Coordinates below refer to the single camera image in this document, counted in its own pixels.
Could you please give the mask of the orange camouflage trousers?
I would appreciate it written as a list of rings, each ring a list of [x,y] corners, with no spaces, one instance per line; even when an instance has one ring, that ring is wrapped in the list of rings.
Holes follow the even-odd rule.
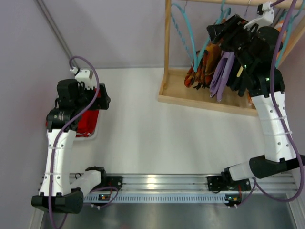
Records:
[[[222,50],[219,45],[212,44],[209,41],[203,52],[203,58],[199,62],[197,72],[191,67],[184,78],[184,85],[190,88],[197,82],[198,84],[193,87],[194,89],[209,88],[221,56]]]

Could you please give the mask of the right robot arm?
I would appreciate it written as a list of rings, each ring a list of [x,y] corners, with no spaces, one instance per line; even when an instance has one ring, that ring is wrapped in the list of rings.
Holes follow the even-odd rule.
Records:
[[[224,169],[231,182],[265,178],[296,168],[303,168],[304,156],[297,156],[289,140],[291,131],[285,111],[285,84],[281,72],[272,66],[280,32],[234,15],[223,23],[207,26],[213,44],[233,52],[243,68],[243,86],[248,90],[264,135],[264,152],[244,163]]]

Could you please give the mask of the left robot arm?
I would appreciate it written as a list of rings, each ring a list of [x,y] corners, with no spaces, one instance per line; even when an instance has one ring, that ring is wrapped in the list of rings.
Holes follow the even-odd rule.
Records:
[[[46,117],[48,156],[39,194],[31,199],[33,207],[52,213],[80,213],[84,197],[105,184],[103,167],[88,167],[70,183],[72,146],[79,122],[86,111],[107,110],[111,101],[105,84],[88,89],[75,79],[61,80],[57,85],[55,107]]]

